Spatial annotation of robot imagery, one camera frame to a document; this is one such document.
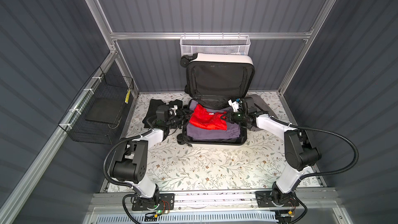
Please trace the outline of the purple jeans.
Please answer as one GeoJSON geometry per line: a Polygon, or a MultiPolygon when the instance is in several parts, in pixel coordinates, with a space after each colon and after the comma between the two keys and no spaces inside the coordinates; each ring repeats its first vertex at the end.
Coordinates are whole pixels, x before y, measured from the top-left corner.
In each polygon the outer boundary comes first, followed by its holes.
{"type": "MultiPolygon", "coordinates": [[[[194,111],[195,107],[200,105],[197,101],[192,100],[189,103],[189,110],[194,111]]],[[[205,108],[209,112],[229,112],[232,110],[232,107],[227,107],[221,110],[213,110],[210,108],[205,108]]],[[[236,123],[227,122],[227,130],[204,130],[197,128],[189,123],[186,125],[186,133],[187,136],[191,137],[193,140],[199,141],[211,141],[211,140],[229,140],[229,139],[237,139],[240,137],[240,126],[236,123]]]]}

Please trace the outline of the red garment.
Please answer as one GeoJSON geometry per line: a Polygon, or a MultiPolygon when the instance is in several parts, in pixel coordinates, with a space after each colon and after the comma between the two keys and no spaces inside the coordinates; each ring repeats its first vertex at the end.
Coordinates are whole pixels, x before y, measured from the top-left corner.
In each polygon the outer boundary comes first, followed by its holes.
{"type": "Polygon", "coordinates": [[[202,105],[197,105],[191,115],[189,123],[204,130],[223,130],[226,131],[227,122],[222,116],[227,112],[209,112],[202,105]]]}

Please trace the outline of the black t-shirt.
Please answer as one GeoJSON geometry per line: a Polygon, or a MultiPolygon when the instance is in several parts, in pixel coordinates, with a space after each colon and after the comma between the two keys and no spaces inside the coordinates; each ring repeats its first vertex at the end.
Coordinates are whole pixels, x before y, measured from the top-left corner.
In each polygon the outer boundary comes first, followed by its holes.
{"type": "Polygon", "coordinates": [[[147,114],[142,121],[145,128],[178,128],[182,120],[180,119],[177,111],[174,111],[175,106],[177,109],[182,109],[182,100],[173,100],[166,104],[162,100],[150,100],[150,105],[147,114]]]}

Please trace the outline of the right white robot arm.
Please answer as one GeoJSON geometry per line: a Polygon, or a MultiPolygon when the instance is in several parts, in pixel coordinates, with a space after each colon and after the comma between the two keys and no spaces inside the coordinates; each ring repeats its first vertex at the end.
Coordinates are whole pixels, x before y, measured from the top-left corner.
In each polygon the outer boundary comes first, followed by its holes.
{"type": "Polygon", "coordinates": [[[263,111],[253,114],[231,112],[224,119],[242,127],[269,131],[284,141],[286,166],[273,184],[270,198],[275,206],[285,205],[293,197],[307,170],[321,158],[320,151],[309,141],[307,132],[263,111]]]}

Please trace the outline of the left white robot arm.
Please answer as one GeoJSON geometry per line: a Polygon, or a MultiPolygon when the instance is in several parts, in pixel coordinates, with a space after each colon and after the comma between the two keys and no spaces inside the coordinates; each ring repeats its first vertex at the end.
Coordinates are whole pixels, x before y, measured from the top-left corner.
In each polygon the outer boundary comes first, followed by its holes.
{"type": "Polygon", "coordinates": [[[155,203],[160,200],[159,187],[146,175],[148,150],[164,141],[170,129],[182,128],[187,113],[177,110],[171,116],[171,112],[167,110],[147,118],[146,132],[121,138],[110,149],[103,163],[103,174],[109,183],[132,189],[142,200],[155,203]]]}

